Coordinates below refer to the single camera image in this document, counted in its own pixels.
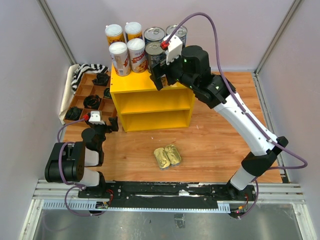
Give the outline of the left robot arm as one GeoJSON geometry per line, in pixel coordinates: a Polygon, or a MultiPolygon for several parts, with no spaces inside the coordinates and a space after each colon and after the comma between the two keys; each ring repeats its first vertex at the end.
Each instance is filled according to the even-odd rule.
{"type": "Polygon", "coordinates": [[[106,195],[112,197],[114,192],[107,186],[103,173],[90,168],[103,165],[103,142],[106,134],[118,130],[118,117],[110,117],[106,122],[99,111],[92,111],[78,120],[66,123],[57,133],[57,142],[44,169],[45,180],[48,183],[75,187],[80,198],[104,198],[106,195]],[[80,141],[60,140],[64,128],[82,122],[87,128],[82,131],[80,141]]]}

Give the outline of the red white can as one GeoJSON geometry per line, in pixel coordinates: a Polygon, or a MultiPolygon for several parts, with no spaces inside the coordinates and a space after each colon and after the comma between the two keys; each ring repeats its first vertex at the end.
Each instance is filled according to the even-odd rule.
{"type": "Polygon", "coordinates": [[[124,42],[114,42],[109,46],[109,52],[115,72],[120,77],[131,73],[130,56],[128,47],[124,42]]]}
{"type": "Polygon", "coordinates": [[[127,43],[131,69],[135,73],[143,73],[148,67],[145,52],[145,42],[140,38],[133,38],[127,43]]]}

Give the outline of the gold rectangular tin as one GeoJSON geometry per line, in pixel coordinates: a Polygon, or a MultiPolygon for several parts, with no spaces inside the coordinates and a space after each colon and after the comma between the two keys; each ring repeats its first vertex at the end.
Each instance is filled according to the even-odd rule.
{"type": "Polygon", "coordinates": [[[182,158],[174,144],[167,145],[164,150],[172,166],[177,166],[181,163],[182,158]]]}
{"type": "Polygon", "coordinates": [[[167,153],[163,147],[155,149],[153,154],[161,170],[165,170],[171,165],[167,153]]]}

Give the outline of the yellow shelf cabinet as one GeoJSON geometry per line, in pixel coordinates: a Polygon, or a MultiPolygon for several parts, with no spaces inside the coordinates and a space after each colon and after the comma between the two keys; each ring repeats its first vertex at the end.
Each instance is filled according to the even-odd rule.
{"type": "Polygon", "coordinates": [[[119,76],[111,67],[110,93],[124,131],[187,128],[194,109],[194,93],[178,82],[158,91],[150,75],[145,70],[119,76]]]}

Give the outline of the blue yellow can white lid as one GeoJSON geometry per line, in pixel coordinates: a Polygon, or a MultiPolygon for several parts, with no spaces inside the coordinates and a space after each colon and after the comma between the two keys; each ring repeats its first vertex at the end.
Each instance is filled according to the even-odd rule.
{"type": "Polygon", "coordinates": [[[130,40],[136,38],[143,39],[142,25],[138,22],[127,22],[124,27],[124,30],[126,42],[129,42],[130,40]]]}

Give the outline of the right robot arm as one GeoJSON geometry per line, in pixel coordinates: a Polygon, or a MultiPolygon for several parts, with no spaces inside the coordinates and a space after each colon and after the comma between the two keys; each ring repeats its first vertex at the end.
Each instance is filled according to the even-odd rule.
{"type": "Polygon", "coordinates": [[[249,146],[250,152],[226,184],[230,199],[240,199],[247,185],[269,170],[288,145],[286,137],[274,135],[252,114],[228,80],[211,72],[209,55],[200,46],[187,46],[172,62],[163,59],[153,63],[150,71],[157,90],[163,88],[162,76],[166,76],[169,85],[179,82],[191,89],[199,101],[224,117],[249,146]]]}

